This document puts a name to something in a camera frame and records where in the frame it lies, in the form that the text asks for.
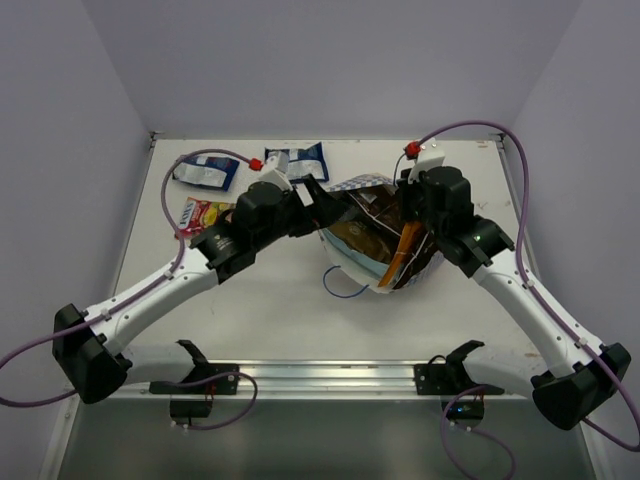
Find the orange chip bag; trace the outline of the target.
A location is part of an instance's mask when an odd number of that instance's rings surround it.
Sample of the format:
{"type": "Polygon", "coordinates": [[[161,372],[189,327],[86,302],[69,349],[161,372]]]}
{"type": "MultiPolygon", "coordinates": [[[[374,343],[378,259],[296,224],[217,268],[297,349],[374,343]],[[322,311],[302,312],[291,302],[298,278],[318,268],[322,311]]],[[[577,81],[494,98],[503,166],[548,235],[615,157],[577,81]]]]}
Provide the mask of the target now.
{"type": "Polygon", "coordinates": [[[419,221],[410,221],[404,224],[396,252],[378,283],[379,287],[386,287],[390,284],[399,268],[407,263],[409,256],[415,250],[415,245],[424,233],[425,227],[419,221]]]}

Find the blue white chip bag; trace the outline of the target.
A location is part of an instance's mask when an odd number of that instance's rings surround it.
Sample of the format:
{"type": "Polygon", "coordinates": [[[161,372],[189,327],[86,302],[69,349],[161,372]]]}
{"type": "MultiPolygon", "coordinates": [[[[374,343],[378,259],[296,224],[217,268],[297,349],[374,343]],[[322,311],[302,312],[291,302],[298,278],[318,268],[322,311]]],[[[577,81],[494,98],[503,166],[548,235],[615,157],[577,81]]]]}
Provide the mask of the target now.
{"type": "Polygon", "coordinates": [[[299,184],[307,175],[319,183],[329,181],[329,172],[324,156],[323,145],[317,142],[305,148],[265,148],[264,160],[286,163],[286,175],[291,184],[299,184]]]}

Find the navy white snack bag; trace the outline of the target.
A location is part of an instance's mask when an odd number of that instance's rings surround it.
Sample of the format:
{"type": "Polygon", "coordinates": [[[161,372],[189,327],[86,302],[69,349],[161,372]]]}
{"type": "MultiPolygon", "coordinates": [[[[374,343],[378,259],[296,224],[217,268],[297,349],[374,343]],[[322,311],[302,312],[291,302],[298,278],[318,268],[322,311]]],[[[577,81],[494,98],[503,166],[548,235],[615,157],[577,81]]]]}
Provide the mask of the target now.
{"type": "Polygon", "coordinates": [[[240,162],[230,157],[198,155],[181,160],[172,178],[185,185],[227,192],[240,162]]]}

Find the colourful fruit candy bag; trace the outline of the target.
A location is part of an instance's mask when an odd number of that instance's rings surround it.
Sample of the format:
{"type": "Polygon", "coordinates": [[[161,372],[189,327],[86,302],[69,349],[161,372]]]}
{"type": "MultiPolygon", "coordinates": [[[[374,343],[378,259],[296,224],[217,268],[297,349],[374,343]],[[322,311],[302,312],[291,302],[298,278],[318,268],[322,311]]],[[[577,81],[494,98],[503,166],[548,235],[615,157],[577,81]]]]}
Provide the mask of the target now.
{"type": "Polygon", "coordinates": [[[234,207],[234,203],[188,197],[178,219],[178,231],[184,238],[193,237],[212,226],[222,213],[234,207]]]}

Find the blue checkered paper bag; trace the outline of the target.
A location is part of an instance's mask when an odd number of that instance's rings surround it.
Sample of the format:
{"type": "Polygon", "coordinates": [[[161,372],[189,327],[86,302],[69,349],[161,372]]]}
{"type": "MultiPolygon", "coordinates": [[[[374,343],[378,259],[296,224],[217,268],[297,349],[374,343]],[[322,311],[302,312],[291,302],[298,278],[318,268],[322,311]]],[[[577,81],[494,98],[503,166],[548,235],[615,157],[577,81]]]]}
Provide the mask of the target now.
{"type": "MultiPolygon", "coordinates": [[[[339,222],[359,220],[376,224],[347,194],[350,190],[376,185],[394,187],[399,203],[397,187],[393,185],[390,178],[380,174],[363,174],[331,186],[328,193],[350,205],[346,218],[339,222]]],[[[332,264],[339,267],[356,283],[375,293],[388,294],[411,287],[431,276],[444,262],[444,256],[438,250],[433,236],[425,231],[415,245],[415,250],[409,256],[407,263],[399,268],[390,284],[386,287],[379,287],[378,283],[389,264],[373,261],[358,252],[349,250],[342,241],[328,232],[328,228],[322,229],[319,236],[332,264]]]]}

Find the olive brown snack bag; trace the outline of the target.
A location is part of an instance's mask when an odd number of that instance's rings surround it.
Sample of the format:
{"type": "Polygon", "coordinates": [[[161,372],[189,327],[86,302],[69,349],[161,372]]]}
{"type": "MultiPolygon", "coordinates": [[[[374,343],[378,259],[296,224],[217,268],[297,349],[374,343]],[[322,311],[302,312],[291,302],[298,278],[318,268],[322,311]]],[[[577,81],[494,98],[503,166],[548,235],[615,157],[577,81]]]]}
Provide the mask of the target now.
{"type": "Polygon", "coordinates": [[[389,230],[359,220],[337,222],[328,228],[328,232],[349,250],[383,264],[391,263],[399,243],[399,237],[389,230]]]}

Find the dark brown chip bag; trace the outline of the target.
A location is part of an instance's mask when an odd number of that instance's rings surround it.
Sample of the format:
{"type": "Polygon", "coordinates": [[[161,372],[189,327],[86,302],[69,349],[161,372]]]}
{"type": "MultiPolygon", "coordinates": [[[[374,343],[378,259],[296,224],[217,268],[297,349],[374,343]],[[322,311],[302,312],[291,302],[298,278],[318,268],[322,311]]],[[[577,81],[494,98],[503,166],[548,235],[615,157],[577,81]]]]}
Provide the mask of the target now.
{"type": "Polygon", "coordinates": [[[384,229],[400,235],[404,226],[396,189],[389,185],[364,187],[347,192],[365,215],[384,229]]]}

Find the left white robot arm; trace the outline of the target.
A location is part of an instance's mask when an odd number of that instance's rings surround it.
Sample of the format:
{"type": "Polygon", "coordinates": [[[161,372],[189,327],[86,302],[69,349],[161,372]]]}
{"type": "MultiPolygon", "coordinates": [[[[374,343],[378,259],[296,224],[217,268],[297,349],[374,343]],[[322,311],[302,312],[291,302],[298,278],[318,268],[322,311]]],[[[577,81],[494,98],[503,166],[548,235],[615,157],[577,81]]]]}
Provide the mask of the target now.
{"type": "Polygon", "coordinates": [[[62,307],[54,316],[52,353],[86,404],[108,398],[138,382],[201,390],[206,359],[190,341],[136,352],[130,343],[174,308],[253,265],[257,254],[283,237],[302,237],[327,228],[347,213],[347,203],[312,177],[304,186],[310,204],[278,174],[251,184],[235,207],[191,239],[178,255],[124,293],[79,310],[62,307]]]}

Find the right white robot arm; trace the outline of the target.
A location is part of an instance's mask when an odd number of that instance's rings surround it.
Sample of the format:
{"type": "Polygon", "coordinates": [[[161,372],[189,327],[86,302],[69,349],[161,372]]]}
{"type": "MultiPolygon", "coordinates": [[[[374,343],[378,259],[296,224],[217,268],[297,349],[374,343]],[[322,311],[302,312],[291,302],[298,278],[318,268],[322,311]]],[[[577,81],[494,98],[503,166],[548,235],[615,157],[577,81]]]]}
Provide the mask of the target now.
{"type": "Polygon", "coordinates": [[[513,360],[489,359],[487,348],[469,342],[445,369],[451,389],[464,393],[488,384],[529,397],[562,430],[620,391],[630,353],[580,326],[524,265],[504,230],[475,214],[471,185],[459,169],[414,166],[401,172],[398,187],[403,219],[426,227],[444,258],[504,308],[544,361],[540,374],[526,373],[513,360]]]}

